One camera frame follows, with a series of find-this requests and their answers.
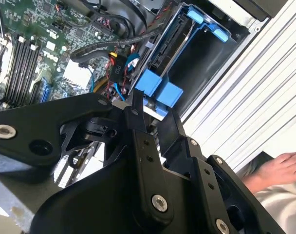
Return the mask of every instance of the human hand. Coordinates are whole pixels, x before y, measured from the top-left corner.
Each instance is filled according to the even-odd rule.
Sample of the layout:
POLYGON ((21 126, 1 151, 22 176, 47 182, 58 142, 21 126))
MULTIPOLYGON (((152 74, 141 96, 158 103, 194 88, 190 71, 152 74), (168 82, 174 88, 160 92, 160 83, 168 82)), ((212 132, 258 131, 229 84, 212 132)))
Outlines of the human hand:
POLYGON ((267 187, 296 182, 296 152, 282 154, 264 163, 256 175, 267 187))

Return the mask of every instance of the screw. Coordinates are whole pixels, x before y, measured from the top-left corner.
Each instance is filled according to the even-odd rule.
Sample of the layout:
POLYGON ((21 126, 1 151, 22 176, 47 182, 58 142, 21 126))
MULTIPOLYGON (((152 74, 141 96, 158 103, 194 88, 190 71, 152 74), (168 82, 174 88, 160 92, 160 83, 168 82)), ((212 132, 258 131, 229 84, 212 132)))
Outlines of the screw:
POLYGON ((197 142, 196 142, 194 139, 191 139, 190 142, 191 142, 191 144, 193 144, 194 146, 197 146, 197 145, 198 145, 197 142))
POLYGON ((134 109, 132 109, 132 113, 134 114, 134 115, 138 115, 138 112, 136 111, 136 110, 134 110, 134 109))
POLYGON ((218 162, 218 164, 222 164, 222 160, 219 157, 216 157, 216 161, 218 162))
POLYGON ((154 195, 151 199, 152 205, 160 212, 167 211, 167 201, 161 195, 154 195))
POLYGON ((11 139, 14 136, 16 136, 16 130, 15 128, 5 125, 5 124, 0 124, 0 139, 11 139))
POLYGON ((229 230, 227 224, 225 224, 225 222, 222 221, 221 219, 216 220, 216 226, 217 226, 218 230, 221 231, 222 234, 230 234, 230 230, 229 230))
POLYGON ((98 100, 98 102, 99 102, 100 104, 104 105, 104 106, 107 106, 106 101, 104 101, 104 100, 102 100, 102 99, 98 100))

